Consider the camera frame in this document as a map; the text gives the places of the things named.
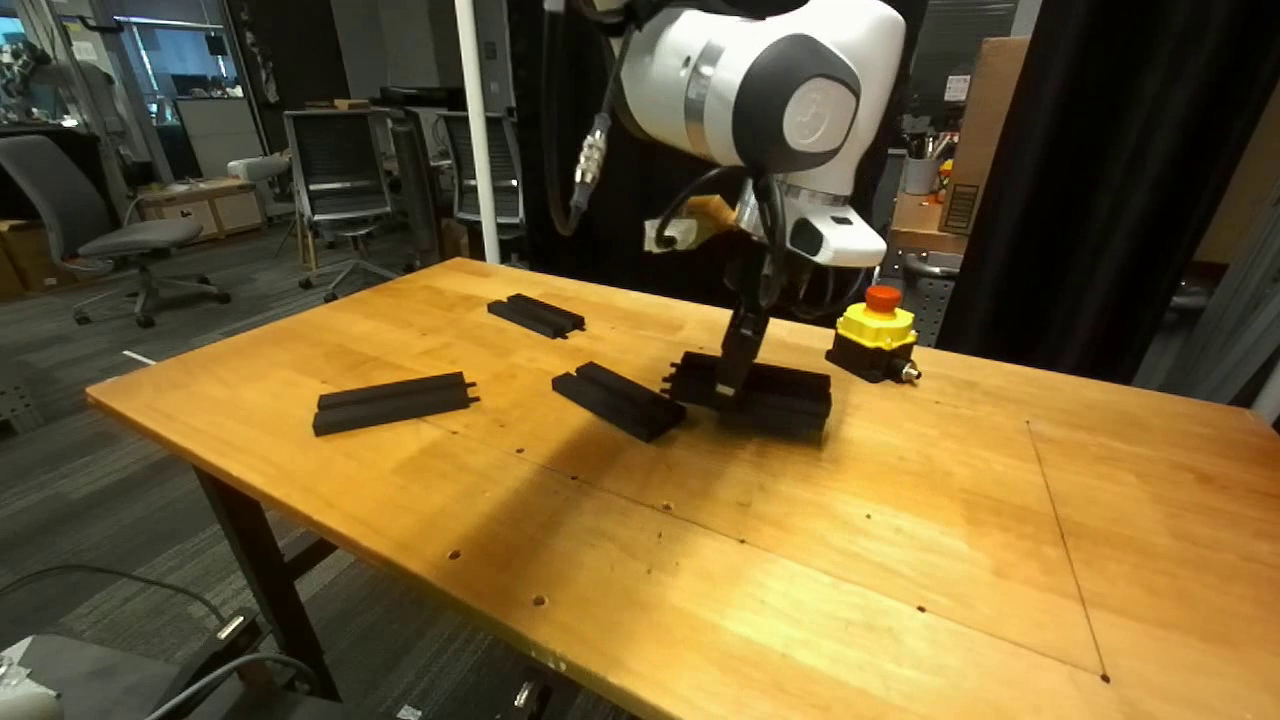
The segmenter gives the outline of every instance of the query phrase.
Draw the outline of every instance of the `gray floor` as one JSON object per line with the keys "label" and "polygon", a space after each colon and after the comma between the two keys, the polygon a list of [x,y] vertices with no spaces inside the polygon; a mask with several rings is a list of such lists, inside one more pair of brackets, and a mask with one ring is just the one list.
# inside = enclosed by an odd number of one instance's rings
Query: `gray floor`
{"label": "gray floor", "polygon": [[[94,288],[58,288],[0,303],[0,647],[58,633],[157,660],[182,658],[208,614],[165,589],[98,573],[43,573],[98,566],[251,607],[229,544],[182,465],[84,407],[84,383],[210,346],[219,335],[313,308],[296,288],[279,231],[194,248],[168,270],[215,275],[230,303],[187,303],[136,330],[126,303],[103,303],[77,330],[73,303]],[[304,583],[304,604],[352,718],[501,718],[526,660],[443,607],[426,589],[355,559],[328,558]],[[621,718],[591,692],[556,685],[547,718]]]}

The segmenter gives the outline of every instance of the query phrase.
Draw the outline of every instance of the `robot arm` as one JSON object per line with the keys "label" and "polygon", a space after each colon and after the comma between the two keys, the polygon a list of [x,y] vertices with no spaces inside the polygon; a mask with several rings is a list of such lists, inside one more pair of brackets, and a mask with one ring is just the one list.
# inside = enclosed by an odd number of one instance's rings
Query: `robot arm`
{"label": "robot arm", "polygon": [[898,47],[905,19],[881,0],[807,0],[762,19],[659,8],[629,39],[621,89],[650,142],[766,177],[774,227],[744,213],[750,236],[812,264],[874,270],[885,240],[846,197]]}

